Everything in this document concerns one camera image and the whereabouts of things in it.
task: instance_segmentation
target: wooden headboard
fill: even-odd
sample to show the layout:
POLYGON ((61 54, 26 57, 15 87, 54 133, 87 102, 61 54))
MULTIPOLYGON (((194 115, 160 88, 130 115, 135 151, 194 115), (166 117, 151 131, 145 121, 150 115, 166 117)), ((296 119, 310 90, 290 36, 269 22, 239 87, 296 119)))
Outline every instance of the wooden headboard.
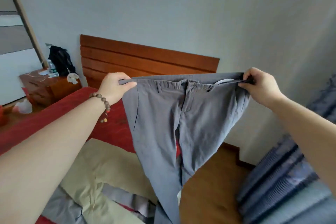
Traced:
POLYGON ((81 35, 83 74, 90 87, 99 88, 107 73, 130 77, 157 74, 215 73, 218 58, 81 35))

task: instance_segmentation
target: curtain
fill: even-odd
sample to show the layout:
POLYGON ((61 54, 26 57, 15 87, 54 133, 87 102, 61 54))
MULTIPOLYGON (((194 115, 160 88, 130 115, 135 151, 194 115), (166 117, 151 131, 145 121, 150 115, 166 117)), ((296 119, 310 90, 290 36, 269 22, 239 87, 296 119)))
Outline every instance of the curtain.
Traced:
MULTIPOLYGON (((336 75, 307 107, 336 123, 336 75)), ((290 135, 250 172, 237 200, 244 224, 336 222, 336 200, 290 135)))

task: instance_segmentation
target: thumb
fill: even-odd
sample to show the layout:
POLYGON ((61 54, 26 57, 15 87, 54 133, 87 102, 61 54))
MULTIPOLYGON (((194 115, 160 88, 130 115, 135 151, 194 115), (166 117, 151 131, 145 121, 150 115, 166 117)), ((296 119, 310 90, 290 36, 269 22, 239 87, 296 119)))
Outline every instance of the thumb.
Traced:
POLYGON ((238 83, 238 86, 247 90, 248 92, 250 92, 250 90, 252 89, 253 85, 249 84, 249 83, 238 83))
POLYGON ((136 82, 128 82, 124 85, 122 85, 124 92, 130 90, 131 88, 135 87, 137 85, 136 82))

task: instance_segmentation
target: forearm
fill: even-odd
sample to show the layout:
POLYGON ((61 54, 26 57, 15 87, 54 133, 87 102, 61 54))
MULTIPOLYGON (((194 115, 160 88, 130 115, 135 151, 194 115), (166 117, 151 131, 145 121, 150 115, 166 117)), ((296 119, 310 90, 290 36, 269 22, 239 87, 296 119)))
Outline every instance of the forearm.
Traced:
POLYGON ((91 98, 0 156, 1 223, 36 221, 104 109, 91 98))
POLYGON ((288 98, 274 103, 271 110, 336 195, 336 125, 288 98))

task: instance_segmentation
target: black backpack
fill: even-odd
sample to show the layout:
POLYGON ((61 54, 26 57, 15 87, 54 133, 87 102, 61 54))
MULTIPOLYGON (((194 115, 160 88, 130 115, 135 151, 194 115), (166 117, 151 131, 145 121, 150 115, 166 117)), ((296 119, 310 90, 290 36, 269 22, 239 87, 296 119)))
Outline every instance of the black backpack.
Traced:
POLYGON ((66 49, 58 46, 50 46, 49 58, 55 65, 59 76, 67 76, 69 73, 76 73, 70 55, 66 49))

